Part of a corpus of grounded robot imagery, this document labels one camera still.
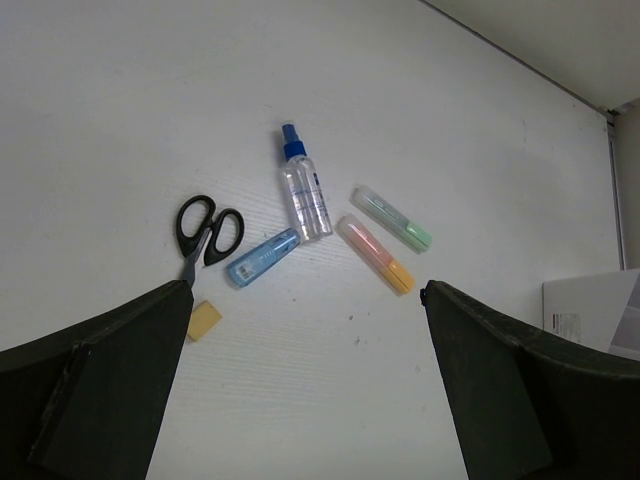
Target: black scissors handle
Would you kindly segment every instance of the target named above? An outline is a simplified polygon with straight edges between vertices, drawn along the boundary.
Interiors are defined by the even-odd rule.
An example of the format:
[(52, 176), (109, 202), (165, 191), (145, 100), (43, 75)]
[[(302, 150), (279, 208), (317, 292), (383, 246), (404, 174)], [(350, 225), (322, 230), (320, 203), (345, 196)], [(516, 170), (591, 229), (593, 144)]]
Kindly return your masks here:
[[(198, 202), (203, 203), (206, 206), (207, 211), (196, 233), (192, 236), (188, 236), (182, 229), (182, 220), (189, 207)], [(213, 199), (207, 195), (196, 195), (195, 197), (187, 200), (185, 204), (182, 205), (176, 218), (176, 237), (178, 238), (178, 246), (180, 247), (182, 255), (184, 255), (185, 257), (191, 255), (198, 247), (202, 236), (206, 235), (207, 230), (209, 229), (211, 229), (212, 235), (209, 243), (204, 248), (205, 265), (213, 265), (214, 263), (218, 263), (238, 249), (240, 243), (242, 242), (242, 238), (244, 237), (244, 218), (237, 210), (233, 208), (227, 208), (223, 210), (220, 215), (218, 215), (218, 218), (216, 218), (216, 220), (214, 221), (213, 216), (215, 213), (216, 202), (214, 202)], [(221, 251), (218, 250), (216, 242), (218, 241), (218, 237), (220, 236), (220, 232), (222, 230), (222, 223), (224, 222), (224, 219), (226, 217), (233, 217), (233, 219), (236, 221), (236, 238), (233, 242), (233, 245), (231, 245), (227, 250)]]

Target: wooden block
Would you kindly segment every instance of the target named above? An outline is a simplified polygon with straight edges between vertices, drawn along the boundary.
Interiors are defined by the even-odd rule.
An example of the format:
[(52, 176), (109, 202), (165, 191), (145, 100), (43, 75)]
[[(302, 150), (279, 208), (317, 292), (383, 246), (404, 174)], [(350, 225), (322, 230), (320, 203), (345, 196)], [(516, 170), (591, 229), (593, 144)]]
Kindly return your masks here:
[(191, 314), (191, 320), (189, 321), (189, 328), (187, 329), (187, 335), (194, 342), (200, 340), (205, 333), (213, 328), (213, 326), (220, 321), (222, 315), (218, 312), (213, 305), (206, 300), (198, 305)]

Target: pink highlighter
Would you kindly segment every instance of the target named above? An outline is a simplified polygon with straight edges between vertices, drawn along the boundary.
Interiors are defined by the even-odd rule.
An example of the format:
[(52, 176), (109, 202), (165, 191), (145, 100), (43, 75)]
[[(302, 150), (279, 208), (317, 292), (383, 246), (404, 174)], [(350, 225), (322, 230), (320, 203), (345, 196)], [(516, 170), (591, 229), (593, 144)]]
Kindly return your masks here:
[(415, 285), (415, 280), (407, 270), (391, 256), (373, 234), (362, 225), (355, 215), (347, 215), (338, 222), (340, 230), (380, 274), (404, 295)]

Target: white box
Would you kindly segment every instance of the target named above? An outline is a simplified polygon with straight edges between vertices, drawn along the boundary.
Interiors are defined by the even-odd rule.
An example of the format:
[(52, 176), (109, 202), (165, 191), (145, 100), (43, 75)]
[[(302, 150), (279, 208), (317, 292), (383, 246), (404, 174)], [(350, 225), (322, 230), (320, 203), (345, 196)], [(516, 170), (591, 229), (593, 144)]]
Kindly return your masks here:
[(542, 291), (545, 331), (640, 361), (640, 269), (545, 282)]

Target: blue tube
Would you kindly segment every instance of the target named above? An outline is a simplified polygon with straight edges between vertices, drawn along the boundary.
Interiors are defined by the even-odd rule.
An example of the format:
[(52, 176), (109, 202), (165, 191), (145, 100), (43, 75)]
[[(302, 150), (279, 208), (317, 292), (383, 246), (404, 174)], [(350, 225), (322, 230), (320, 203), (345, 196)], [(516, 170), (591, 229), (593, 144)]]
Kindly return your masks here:
[(239, 287), (246, 287), (300, 245), (300, 234), (288, 228), (257, 246), (227, 266), (229, 278)]

